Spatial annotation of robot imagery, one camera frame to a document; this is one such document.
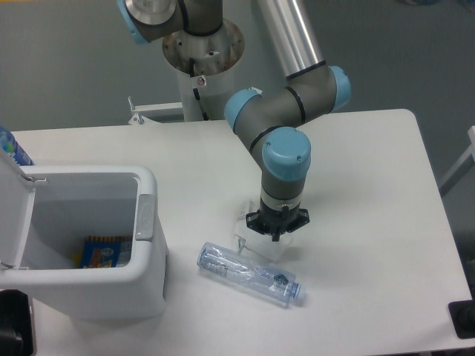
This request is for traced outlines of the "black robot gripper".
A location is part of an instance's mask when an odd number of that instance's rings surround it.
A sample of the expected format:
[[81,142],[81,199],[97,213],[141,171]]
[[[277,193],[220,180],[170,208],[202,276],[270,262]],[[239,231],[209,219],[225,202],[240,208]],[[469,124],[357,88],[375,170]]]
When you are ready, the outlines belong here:
[[309,212],[299,205],[277,211],[260,201],[260,208],[246,215],[247,228],[259,234],[292,233],[309,223]]

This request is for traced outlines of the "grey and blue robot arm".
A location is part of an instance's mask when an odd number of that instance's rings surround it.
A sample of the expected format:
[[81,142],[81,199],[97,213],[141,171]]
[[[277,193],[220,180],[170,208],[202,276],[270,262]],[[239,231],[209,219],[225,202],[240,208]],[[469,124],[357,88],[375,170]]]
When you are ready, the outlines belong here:
[[300,1],[259,1],[263,22],[286,78],[286,87],[265,96],[235,90],[233,70],[245,42],[223,15],[221,1],[118,1],[138,44],[161,40],[179,82],[187,121],[228,122],[261,169],[261,198],[246,225],[279,241],[309,222],[301,207],[311,163],[311,144],[299,127],[348,103],[351,85],[321,54]]

